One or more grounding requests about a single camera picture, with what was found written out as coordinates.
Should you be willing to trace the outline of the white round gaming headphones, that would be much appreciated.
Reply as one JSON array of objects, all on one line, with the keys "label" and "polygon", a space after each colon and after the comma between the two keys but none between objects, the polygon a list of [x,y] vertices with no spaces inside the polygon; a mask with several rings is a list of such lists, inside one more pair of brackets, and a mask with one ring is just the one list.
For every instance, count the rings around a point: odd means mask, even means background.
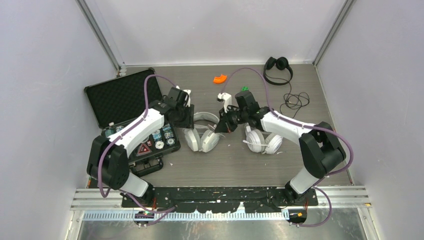
[{"label": "white round gaming headphones", "polygon": [[247,123],[243,128],[246,138],[242,142],[247,144],[248,148],[254,153],[273,155],[283,143],[283,138],[275,133],[264,136],[263,132],[250,127]]}]

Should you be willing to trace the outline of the white grey angular headphones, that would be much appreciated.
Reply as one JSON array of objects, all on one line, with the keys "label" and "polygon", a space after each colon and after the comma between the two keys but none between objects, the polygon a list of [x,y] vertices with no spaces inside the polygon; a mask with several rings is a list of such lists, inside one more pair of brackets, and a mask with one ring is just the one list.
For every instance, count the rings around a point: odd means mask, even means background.
[{"label": "white grey angular headphones", "polygon": [[184,128],[182,130],[184,139],[193,152],[208,153],[216,147],[220,140],[220,135],[215,133],[219,118],[210,112],[196,112],[193,115],[193,120],[194,122],[206,121],[211,123],[212,126],[198,125],[194,129]]}]

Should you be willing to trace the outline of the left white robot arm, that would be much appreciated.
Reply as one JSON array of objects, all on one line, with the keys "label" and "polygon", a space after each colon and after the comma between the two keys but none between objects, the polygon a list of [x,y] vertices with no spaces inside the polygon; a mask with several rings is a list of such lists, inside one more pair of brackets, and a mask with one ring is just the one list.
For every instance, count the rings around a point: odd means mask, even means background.
[{"label": "left white robot arm", "polygon": [[97,136],[91,145],[86,172],[98,183],[134,196],[141,207],[153,202],[151,184],[130,171],[131,153],[151,134],[170,124],[176,128],[194,128],[191,91],[172,87],[162,99],[146,106],[143,113],[123,130],[110,137]]}]

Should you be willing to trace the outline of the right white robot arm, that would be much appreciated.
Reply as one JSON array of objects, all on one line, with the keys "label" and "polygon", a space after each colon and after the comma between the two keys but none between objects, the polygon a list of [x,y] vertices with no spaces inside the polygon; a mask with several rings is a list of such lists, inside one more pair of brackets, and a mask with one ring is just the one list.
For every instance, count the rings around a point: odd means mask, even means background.
[{"label": "right white robot arm", "polygon": [[223,103],[223,108],[219,111],[216,133],[232,133],[243,126],[244,143],[255,153],[274,154],[283,139],[299,146],[303,167],[283,190],[291,205],[299,205],[306,197],[305,192],[346,159],[346,152],[328,123],[305,123],[267,106],[260,107],[248,90],[237,93],[235,99],[237,105],[232,105],[230,94],[218,94],[217,101]]}]

